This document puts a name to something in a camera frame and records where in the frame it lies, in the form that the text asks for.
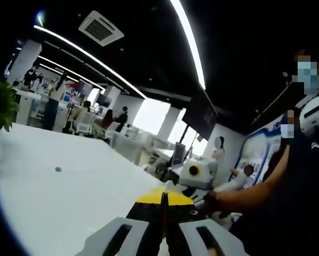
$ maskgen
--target face mask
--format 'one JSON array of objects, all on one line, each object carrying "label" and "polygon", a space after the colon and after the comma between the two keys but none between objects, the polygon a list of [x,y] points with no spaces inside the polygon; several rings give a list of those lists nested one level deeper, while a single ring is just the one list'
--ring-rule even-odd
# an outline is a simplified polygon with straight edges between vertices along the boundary
[{"label": "face mask", "polygon": [[281,135],[283,139],[292,139],[294,134],[293,124],[281,124]]},{"label": "face mask", "polygon": [[304,83],[304,94],[315,97],[319,93],[317,62],[298,62],[297,82]]}]

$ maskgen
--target white pillar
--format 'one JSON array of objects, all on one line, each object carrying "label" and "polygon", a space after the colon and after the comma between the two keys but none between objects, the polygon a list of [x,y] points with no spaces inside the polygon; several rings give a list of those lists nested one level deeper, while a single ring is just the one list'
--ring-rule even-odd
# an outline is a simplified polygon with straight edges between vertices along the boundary
[{"label": "white pillar", "polygon": [[106,97],[109,97],[111,99],[110,106],[108,107],[109,109],[113,108],[113,105],[115,104],[119,94],[120,94],[120,89],[114,86],[108,86],[103,93]]},{"label": "white pillar", "polygon": [[177,118],[179,117],[181,110],[177,108],[170,107],[168,113],[165,115],[165,119],[162,123],[162,126],[157,134],[157,136],[161,140],[168,140],[170,133],[172,129],[174,128],[174,125],[177,121]]},{"label": "white pillar", "polygon": [[32,40],[27,40],[10,70],[7,82],[13,84],[16,80],[22,80],[25,73],[33,67],[34,62],[41,51],[41,44]]}]

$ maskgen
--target white robot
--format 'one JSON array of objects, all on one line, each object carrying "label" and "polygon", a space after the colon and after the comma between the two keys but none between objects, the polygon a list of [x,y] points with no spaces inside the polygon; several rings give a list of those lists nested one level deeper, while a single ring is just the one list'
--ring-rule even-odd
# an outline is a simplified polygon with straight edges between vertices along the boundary
[{"label": "white robot", "polygon": [[218,161],[214,158],[190,159],[182,167],[175,190],[197,203],[213,189],[217,169]]}]

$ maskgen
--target led light strip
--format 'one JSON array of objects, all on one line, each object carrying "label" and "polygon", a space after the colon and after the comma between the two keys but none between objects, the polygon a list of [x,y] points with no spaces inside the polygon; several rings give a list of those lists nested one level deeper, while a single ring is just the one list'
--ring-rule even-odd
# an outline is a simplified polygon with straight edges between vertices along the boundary
[{"label": "led light strip", "polygon": [[123,81],[127,86],[129,86],[131,89],[133,89],[135,92],[137,92],[140,96],[142,96],[144,99],[147,99],[147,97],[141,92],[139,91],[136,87],[134,87],[132,84],[130,84],[124,77],[122,77],[120,74],[118,74],[116,71],[114,71],[113,69],[111,69],[110,67],[108,67],[107,65],[105,65],[104,63],[102,63],[100,60],[98,60],[96,57],[94,57],[92,54],[86,52],[84,49],[80,48],[79,46],[77,46],[76,44],[72,43],[71,41],[65,39],[62,36],[59,36],[58,34],[45,29],[43,27],[40,27],[38,25],[34,25],[34,28],[46,32],[62,41],[64,41],[65,43],[69,44],[70,46],[72,46],[73,48],[77,49],[78,51],[82,52],[83,54],[85,54],[87,57],[91,58],[92,60],[94,60],[96,63],[98,63],[99,65],[101,65],[102,67],[104,67],[105,69],[107,69],[109,72],[111,72],[113,75],[115,75],[117,78],[119,78],[121,81]]},{"label": "led light strip", "polygon": [[185,31],[185,34],[186,34],[186,37],[188,40],[188,44],[190,47],[190,51],[192,52],[192,55],[193,55],[193,60],[194,60],[194,64],[195,64],[198,82],[200,83],[201,87],[204,90],[206,90],[200,56],[198,55],[198,50],[197,50],[194,34],[193,34],[192,28],[189,24],[185,10],[183,9],[183,7],[181,5],[180,0],[170,0],[170,2],[172,4],[172,6],[174,7],[177,16],[179,17],[179,19],[181,21],[183,30]]},{"label": "led light strip", "polygon": [[54,65],[60,67],[60,68],[66,70],[66,71],[68,71],[68,72],[71,72],[72,74],[74,74],[74,75],[80,77],[82,80],[85,80],[85,81],[87,81],[87,82],[89,82],[89,83],[95,85],[96,87],[100,88],[103,93],[105,92],[106,89],[105,89],[104,87],[101,87],[99,84],[97,84],[97,83],[95,83],[95,82],[93,82],[93,81],[87,79],[86,77],[83,77],[82,75],[79,75],[78,73],[76,73],[76,72],[74,72],[74,71],[72,71],[72,70],[70,70],[70,69],[68,69],[68,68],[66,68],[66,67],[64,67],[64,66],[62,66],[62,65],[60,65],[60,64],[57,64],[56,62],[51,61],[51,60],[49,60],[49,59],[47,59],[47,58],[45,58],[45,57],[42,57],[42,56],[40,56],[40,55],[39,55],[38,57],[39,57],[40,59],[46,60],[46,61],[50,62],[51,64],[54,64]]},{"label": "led light strip", "polygon": [[[62,74],[63,74],[63,73],[57,71],[56,69],[50,68],[50,67],[48,67],[48,66],[46,66],[46,65],[43,65],[43,64],[41,64],[41,63],[40,63],[40,66],[45,67],[45,68],[47,68],[47,69],[49,69],[49,70],[51,70],[51,71],[53,71],[53,72],[55,72],[55,73],[58,73],[59,75],[62,75]],[[74,81],[74,82],[76,82],[76,83],[79,83],[79,80],[74,79],[74,78],[72,78],[72,77],[70,77],[70,76],[67,76],[67,78],[68,78],[68,79],[71,79],[72,81]]]},{"label": "led light strip", "polygon": [[103,93],[105,92],[105,88],[104,88],[104,87],[100,86],[99,84],[94,83],[93,81],[87,79],[86,77],[83,77],[82,75],[79,75],[78,73],[75,73],[74,71],[72,71],[72,70],[70,70],[70,69],[68,69],[68,68],[65,68],[64,66],[62,66],[62,65],[60,65],[60,64],[57,64],[56,62],[51,61],[51,60],[49,60],[49,59],[47,59],[47,58],[45,58],[45,57],[42,57],[42,56],[40,56],[40,55],[39,55],[38,57],[39,57],[40,59],[43,59],[43,60],[45,60],[45,61],[50,62],[51,64],[54,64],[54,65],[58,66],[59,68],[62,68],[62,69],[64,69],[64,70],[68,71],[68,72],[71,72],[72,74],[74,74],[74,75],[80,77],[82,80],[85,80],[85,81],[87,81],[87,82],[89,82],[89,83],[95,85],[96,87],[100,88]]}]

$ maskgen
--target hand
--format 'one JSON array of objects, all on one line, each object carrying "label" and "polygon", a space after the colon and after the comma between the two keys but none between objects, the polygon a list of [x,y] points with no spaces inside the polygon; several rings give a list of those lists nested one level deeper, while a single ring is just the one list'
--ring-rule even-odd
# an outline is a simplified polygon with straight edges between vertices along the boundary
[{"label": "hand", "polygon": [[203,204],[199,204],[198,211],[203,215],[210,215],[220,211],[220,204],[217,201],[217,193],[215,191],[209,191],[203,197]]},{"label": "hand", "polygon": [[228,211],[222,211],[222,212],[219,214],[219,218],[224,219],[224,218],[228,217],[229,215],[230,215],[230,212],[228,212]]}]

